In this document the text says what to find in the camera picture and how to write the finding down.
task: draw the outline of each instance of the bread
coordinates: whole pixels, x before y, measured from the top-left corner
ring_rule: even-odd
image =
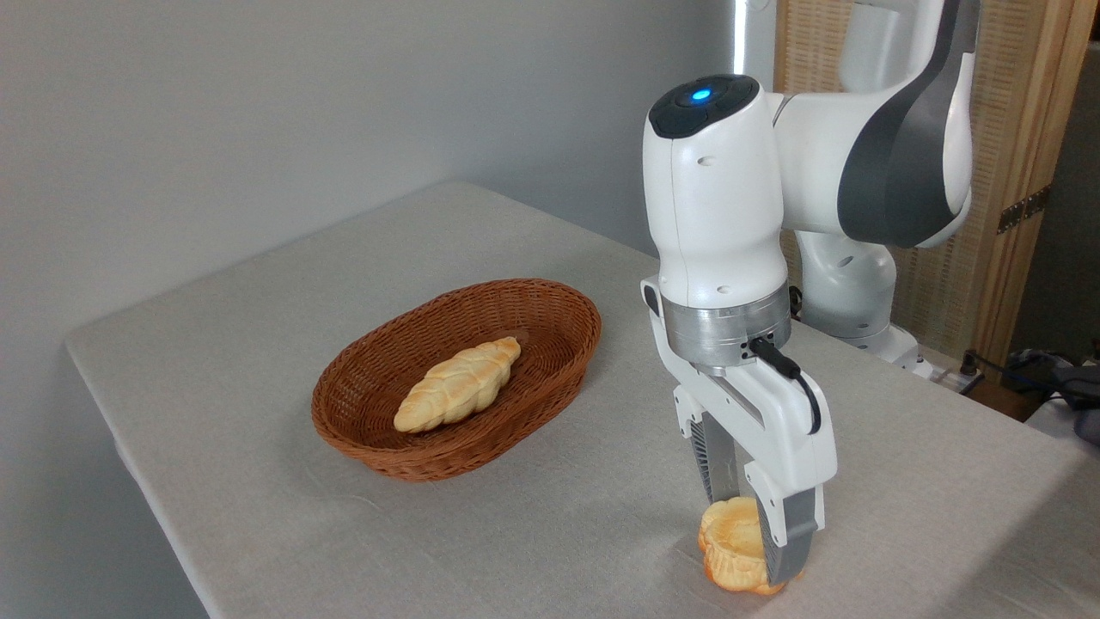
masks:
[[[698,548],[706,577],[724,589],[770,596],[785,585],[768,585],[760,512],[754,498],[734,497],[707,508],[698,528]]]
[[[466,349],[428,371],[397,409],[394,429],[427,432],[441,423],[455,423],[484,411],[512,377],[519,357],[514,338]]]

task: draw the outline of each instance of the door hinge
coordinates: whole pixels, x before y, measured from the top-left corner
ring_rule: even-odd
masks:
[[[997,233],[1003,234],[1020,224],[1021,221],[1031,219],[1046,208],[1050,199],[1050,185],[1043,187],[1024,199],[1013,203],[1001,211],[1001,220],[997,223]]]

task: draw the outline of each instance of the wicker basket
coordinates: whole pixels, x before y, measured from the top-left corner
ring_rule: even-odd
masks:
[[[389,477],[461,475],[507,452],[572,402],[600,331],[592,300],[558,281],[498,279],[449,291],[340,353],[314,389],[314,427],[341,453]],[[428,369],[506,336],[522,352],[488,409],[420,434],[394,430],[397,407]]]

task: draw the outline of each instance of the electric cord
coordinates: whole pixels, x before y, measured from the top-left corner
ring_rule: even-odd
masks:
[[[990,368],[993,368],[998,373],[1001,373],[1002,375],[1011,378],[1012,380],[1015,380],[1015,382],[1019,382],[1019,383],[1023,383],[1025,385],[1030,385],[1030,386],[1035,387],[1036,389],[1041,389],[1041,390],[1043,390],[1045,393],[1048,393],[1048,394],[1054,394],[1054,393],[1063,394],[1065,396],[1072,396],[1074,398],[1080,398],[1081,400],[1086,400],[1086,401],[1096,400],[1096,395],[1092,395],[1092,394],[1084,394],[1081,391],[1075,391],[1072,389],[1066,389],[1065,387],[1058,387],[1058,386],[1055,386],[1055,385],[1049,385],[1049,384],[1046,384],[1046,383],[1043,383],[1043,382],[1038,382],[1038,380],[1035,380],[1035,379],[1032,379],[1032,378],[1027,378],[1027,377],[1025,377],[1025,376],[1023,376],[1021,374],[1012,372],[1012,369],[1010,369],[1010,368],[1005,368],[1003,366],[999,366],[999,365],[990,362],[989,360],[982,357],[981,355],[978,355],[978,352],[976,352],[974,350],[967,351],[965,355],[969,356],[969,357],[972,357],[974,360],[977,360],[978,362],[980,362],[985,366],[989,366]],[[1088,385],[1100,385],[1100,382],[1089,380],[1089,379],[1085,379],[1085,378],[1070,378],[1070,379],[1066,380],[1066,383],[1075,383],[1075,382],[1076,383],[1085,383],[1085,384],[1088,384]]]
[[[822,429],[822,410],[821,406],[817,404],[817,398],[814,396],[814,390],[810,388],[810,384],[802,377],[802,368],[800,368],[793,360],[780,353],[779,349],[776,349],[774,344],[762,338],[757,338],[750,342],[749,351],[756,354],[756,356],[762,360],[766,364],[776,368],[777,373],[790,380],[798,382],[798,384],[802,386],[802,390],[806,393],[806,399],[810,400],[810,413],[813,417],[813,421],[810,423],[809,434],[817,434],[817,431]]]

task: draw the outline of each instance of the gray wall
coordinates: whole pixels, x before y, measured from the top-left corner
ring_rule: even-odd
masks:
[[[0,616],[201,616],[73,329],[464,178],[650,248],[641,122],[725,0],[0,0]]]

